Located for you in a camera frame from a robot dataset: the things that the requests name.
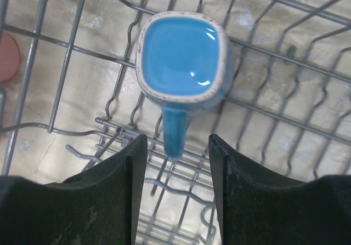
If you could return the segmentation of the dark blue textured mug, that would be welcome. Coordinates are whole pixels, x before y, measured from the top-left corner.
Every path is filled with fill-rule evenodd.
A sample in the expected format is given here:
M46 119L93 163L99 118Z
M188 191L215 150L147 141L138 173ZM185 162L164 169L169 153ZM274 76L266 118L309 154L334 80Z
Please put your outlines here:
M142 27L135 72L162 112L165 156L181 159L190 119L217 107L230 90L235 57L219 23L202 13L166 11Z

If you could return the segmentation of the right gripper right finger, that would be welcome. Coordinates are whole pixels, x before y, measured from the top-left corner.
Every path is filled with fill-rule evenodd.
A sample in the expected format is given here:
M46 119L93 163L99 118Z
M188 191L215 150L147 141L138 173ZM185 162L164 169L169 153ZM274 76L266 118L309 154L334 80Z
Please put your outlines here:
M350 176L291 179L215 134L208 150L222 244L350 244Z

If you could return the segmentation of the salmon pink tumbler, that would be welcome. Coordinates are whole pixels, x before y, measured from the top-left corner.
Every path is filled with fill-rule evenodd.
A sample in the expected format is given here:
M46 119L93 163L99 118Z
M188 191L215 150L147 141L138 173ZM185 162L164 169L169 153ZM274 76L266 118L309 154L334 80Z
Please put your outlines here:
M20 65L19 47L9 34L3 33L1 38L1 82L10 80Z

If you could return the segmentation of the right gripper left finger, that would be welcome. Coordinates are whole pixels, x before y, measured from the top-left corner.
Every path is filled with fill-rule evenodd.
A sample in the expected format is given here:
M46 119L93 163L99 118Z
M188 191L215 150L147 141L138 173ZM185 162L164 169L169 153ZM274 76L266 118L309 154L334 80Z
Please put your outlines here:
M62 183L1 177L1 244L134 244L145 135Z

